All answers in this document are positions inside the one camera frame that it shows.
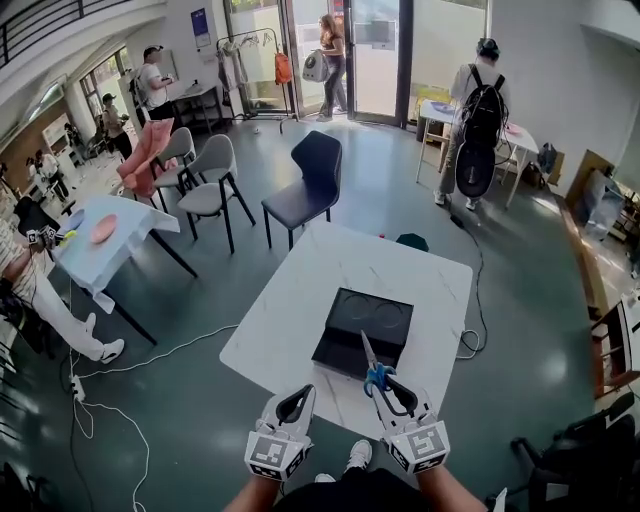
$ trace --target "shoe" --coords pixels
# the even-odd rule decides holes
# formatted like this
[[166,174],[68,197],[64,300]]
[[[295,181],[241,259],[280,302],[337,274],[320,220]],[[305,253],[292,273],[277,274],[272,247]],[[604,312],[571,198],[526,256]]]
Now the shoe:
[[317,484],[332,484],[336,481],[331,475],[327,475],[326,473],[320,473],[316,475],[315,483]]
[[93,336],[93,328],[96,326],[96,314],[89,313],[86,322],[84,323],[84,329],[87,331],[87,334]]
[[107,343],[104,346],[104,353],[100,361],[102,364],[109,364],[116,359],[124,350],[124,340],[116,340],[113,343]]
[[447,194],[443,194],[439,190],[434,190],[433,191],[433,198],[434,198],[435,203],[438,206],[444,206],[444,204],[447,202]]
[[369,462],[371,462],[371,456],[373,455],[373,448],[366,439],[361,439],[351,448],[351,455],[349,456],[349,462],[344,472],[346,473],[351,468],[367,469]]
[[479,199],[467,198],[467,204],[465,204],[467,210],[469,210],[470,212],[476,211],[476,206],[478,205],[479,201]]

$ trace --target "white table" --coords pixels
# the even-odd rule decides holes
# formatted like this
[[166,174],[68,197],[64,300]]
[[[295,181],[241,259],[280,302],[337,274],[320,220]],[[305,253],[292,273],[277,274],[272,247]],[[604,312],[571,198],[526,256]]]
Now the white table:
[[383,428],[364,380],[316,365],[311,357],[338,288],[414,306],[398,374],[424,387],[440,409],[453,369],[472,270],[395,242],[312,222],[246,314],[220,360],[281,393],[313,384],[314,413],[379,439]]
[[[418,162],[418,173],[416,174],[416,183],[420,181],[420,171],[422,170],[422,158],[424,156],[424,145],[427,140],[427,137],[438,142],[449,142],[447,137],[442,137],[440,135],[434,135],[427,133],[427,128],[429,127],[429,120],[431,121],[439,121],[444,124],[453,124],[453,116],[454,114],[445,114],[436,110],[433,106],[433,102],[429,100],[425,100],[422,102],[422,106],[420,107],[420,117],[424,117],[427,120],[427,125],[424,130],[424,136],[422,137],[422,147],[420,148],[420,161]],[[513,188],[511,189],[511,193],[509,194],[509,199],[507,200],[506,208],[509,208],[511,201],[513,200],[513,196],[516,193],[516,189],[518,188],[518,183],[520,183],[520,178],[522,177],[522,172],[529,162],[535,158],[535,155],[538,154],[538,145],[536,141],[533,140],[531,134],[522,128],[521,126],[516,126],[511,123],[512,126],[518,128],[521,133],[519,135],[513,135],[506,131],[502,132],[501,139],[503,141],[509,142],[511,147],[513,148],[511,151],[511,156],[509,160],[515,160],[517,164],[517,175],[516,181],[513,184]]]
[[[53,251],[54,261],[105,311],[111,313],[115,307],[140,334],[155,345],[155,339],[104,290],[120,266],[142,245],[147,235],[158,242],[193,277],[198,277],[155,231],[160,229],[180,232],[178,219],[137,201],[111,195],[92,197],[82,209],[84,220],[76,229],[76,236],[64,247],[57,247]],[[104,242],[94,244],[90,239],[93,228],[110,214],[117,216],[115,231]]]

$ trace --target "white desk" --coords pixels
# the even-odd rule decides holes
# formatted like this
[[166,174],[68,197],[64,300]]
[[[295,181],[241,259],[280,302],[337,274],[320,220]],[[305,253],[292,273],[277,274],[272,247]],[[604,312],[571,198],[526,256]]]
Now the white desk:
[[382,424],[363,392],[363,381],[311,360],[338,288],[413,304],[397,371],[423,386],[438,411],[464,330],[472,275],[469,267],[432,254],[312,222],[227,342],[220,360],[273,393],[313,384],[315,414],[379,439]]
[[[449,139],[446,137],[441,137],[440,135],[433,135],[427,133],[427,128],[429,127],[429,120],[439,121],[445,124],[453,124],[453,113],[445,114],[436,110],[433,106],[433,102],[429,100],[425,100],[422,102],[422,106],[420,107],[420,117],[424,117],[427,120],[427,126],[424,130],[424,136],[422,137],[422,147],[420,148],[420,161],[418,162],[418,173],[416,174],[416,183],[420,181],[420,171],[422,170],[422,158],[424,156],[424,145],[427,140],[427,137],[437,140],[438,142],[448,142]],[[531,134],[518,126],[522,133],[520,135],[513,135],[508,132],[502,133],[502,140],[507,141],[511,144],[512,152],[510,156],[510,160],[515,160],[517,162],[517,176],[516,181],[513,184],[513,188],[511,189],[511,193],[509,194],[509,199],[507,200],[506,208],[509,208],[511,201],[513,200],[513,196],[516,193],[516,189],[518,188],[518,183],[520,183],[520,178],[522,177],[522,172],[524,168],[527,166],[529,162],[531,162],[532,158],[538,154],[538,146],[536,141],[533,140]]]

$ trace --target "woman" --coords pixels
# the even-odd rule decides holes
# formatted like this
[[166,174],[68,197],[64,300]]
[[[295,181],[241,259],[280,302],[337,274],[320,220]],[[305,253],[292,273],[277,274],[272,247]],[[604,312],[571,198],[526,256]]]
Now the woman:
[[326,122],[333,119],[333,105],[336,95],[343,112],[347,110],[347,99],[342,88],[342,77],[347,69],[344,58],[344,38],[336,27],[336,20],[330,14],[320,18],[320,44],[322,53],[327,58],[329,65],[329,78],[324,83],[324,105],[320,109],[318,121]]

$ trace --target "black chair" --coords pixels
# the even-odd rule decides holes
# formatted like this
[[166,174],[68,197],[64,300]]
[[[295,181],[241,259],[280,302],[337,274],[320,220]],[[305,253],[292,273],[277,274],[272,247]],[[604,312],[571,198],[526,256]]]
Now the black chair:
[[638,454],[635,422],[622,414],[633,402],[633,393],[623,395],[609,409],[556,434],[543,452],[525,438],[514,439],[512,448],[524,448],[533,471],[528,485],[509,494],[528,490],[530,512],[626,510]]
[[289,230],[289,250],[293,230],[326,213],[340,198],[342,144],[324,133],[312,131],[291,152],[302,171],[302,179],[262,201],[267,241],[271,248],[269,214]]

